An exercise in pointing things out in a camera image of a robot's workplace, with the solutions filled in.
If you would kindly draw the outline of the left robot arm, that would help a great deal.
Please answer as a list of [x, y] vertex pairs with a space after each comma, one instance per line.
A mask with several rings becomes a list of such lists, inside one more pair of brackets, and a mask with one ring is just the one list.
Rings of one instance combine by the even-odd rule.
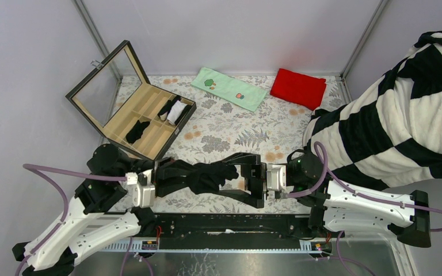
[[154, 200], [196, 169], [173, 158], [132, 158], [113, 144], [96, 148], [87, 166], [89, 173], [24, 164], [58, 191], [63, 210], [37, 238], [13, 247], [16, 275], [69, 275], [118, 240], [151, 235]]

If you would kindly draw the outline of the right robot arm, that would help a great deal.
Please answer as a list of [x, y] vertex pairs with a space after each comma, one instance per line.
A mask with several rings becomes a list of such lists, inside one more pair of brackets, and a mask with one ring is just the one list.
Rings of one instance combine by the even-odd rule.
[[298, 197], [298, 203], [309, 207], [307, 229], [316, 237], [326, 232], [371, 232], [393, 235], [403, 244], [429, 248], [430, 215], [427, 193], [391, 194], [349, 183], [338, 183], [330, 174], [323, 175], [323, 163], [307, 150], [298, 149], [298, 157], [287, 157], [286, 163], [269, 164], [258, 154], [236, 153], [222, 159], [239, 166], [244, 178], [242, 190], [221, 190], [221, 196], [261, 209], [269, 193], [277, 199], [288, 198], [288, 187], [303, 191], [321, 185], [309, 195]]

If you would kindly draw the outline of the black underwear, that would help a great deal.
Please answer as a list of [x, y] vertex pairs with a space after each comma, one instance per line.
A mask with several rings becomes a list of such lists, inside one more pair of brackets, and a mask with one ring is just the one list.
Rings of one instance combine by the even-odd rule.
[[151, 123], [151, 121], [137, 120], [135, 125], [128, 131], [128, 133], [125, 136], [127, 143], [133, 144], [137, 140], [139, 140], [142, 137], [143, 132], [150, 125], [150, 123]]

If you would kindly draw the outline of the black garment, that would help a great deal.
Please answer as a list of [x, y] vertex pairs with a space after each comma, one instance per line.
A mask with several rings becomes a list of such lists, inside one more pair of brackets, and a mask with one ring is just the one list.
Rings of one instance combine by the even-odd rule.
[[224, 162], [196, 163], [194, 170], [189, 173], [186, 180], [191, 191], [195, 194], [217, 193], [220, 187], [239, 177], [237, 168], [233, 164]]

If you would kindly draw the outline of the black wooden compartment box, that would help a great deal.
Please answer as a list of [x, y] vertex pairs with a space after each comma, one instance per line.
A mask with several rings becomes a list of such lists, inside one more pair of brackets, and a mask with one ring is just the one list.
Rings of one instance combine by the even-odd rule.
[[[177, 124], [161, 121], [158, 112], [177, 94], [150, 83], [128, 40], [92, 65], [94, 69], [66, 94], [66, 99], [110, 143], [142, 159], [163, 157], [196, 110], [196, 103], [180, 96], [188, 106]], [[125, 136], [137, 120], [151, 123], [139, 140], [128, 144]]]

